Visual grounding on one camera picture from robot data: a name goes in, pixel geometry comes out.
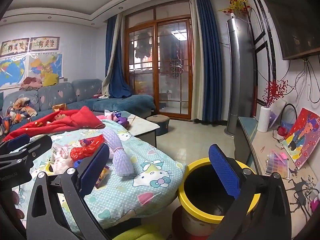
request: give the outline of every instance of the white vase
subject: white vase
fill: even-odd
[[[268,131],[269,120],[270,120],[271,108],[262,106],[260,109],[260,116],[257,130],[259,132]]]

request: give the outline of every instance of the sofa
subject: sofa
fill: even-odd
[[[68,110],[89,107],[91,111],[104,113],[109,111],[128,111],[142,118],[151,115],[151,110],[156,107],[153,97],[150,95],[132,95],[128,98],[92,98],[102,86],[100,79],[78,79],[72,83],[63,82],[53,86],[42,87],[39,90],[19,90],[7,95],[3,101],[3,113],[18,99],[27,97],[34,105],[37,115],[32,117],[36,121],[47,114],[52,113],[52,106],[67,104]],[[27,123],[23,119],[21,123],[12,125],[10,131],[20,128]]]

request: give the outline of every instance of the light blue bedsheet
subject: light blue bedsheet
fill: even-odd
[[[126,129],[116,122],[103,121],[106,127],[117,132],[121,138],[124,150],[131,158],[135,174],[128,178],[118,177],[113,170],[105,177],[102,187],[94,188],[84,199],[103,228],[108,228],[132,217],[148,217],[161,211],[176,197],[176,191],[182,182],[186,166],[172,160],[165,153],[152,145],[135,138]],[[79,139],[89,138],[101,134],[101,130],[80,129],[72,132],[52,135],[52,142],[68,145],[69,149]],[[27,215],[29,198],[36,176],[41,171],[48,173],[48,161],[51,150],[34,161],[30,173],[32,180],[21,185],[19,192],[20,208]],[[74,232],[79,229],[70,213],[62,194],[59,199],[68,223]]]

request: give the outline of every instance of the small stool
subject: small stool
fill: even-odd
[[[157,125],[160,126],[160,128],[156,129],[156,136],[163,135],[168,132],[168,126],[170,121],[169,117],[165,115],[157,114],[157,115],[149,116],[147,120],[149,122],[156,123]]]

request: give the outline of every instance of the red blanket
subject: red blanket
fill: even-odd
[[[58,115],[66,116],[60,120]],[[30,137],[43,134],[43,133],[55,133],[55,132],[65,132],[65,131],[74,131],[80,128],[104,128],[105,125],[101,122],[87,106],[83,106],[80,110],[60,110],[48,114],[37,121],[27,123],[20,127],[19,129],[9,133],[4,141],[16,138],[22,134],[27,134]]]

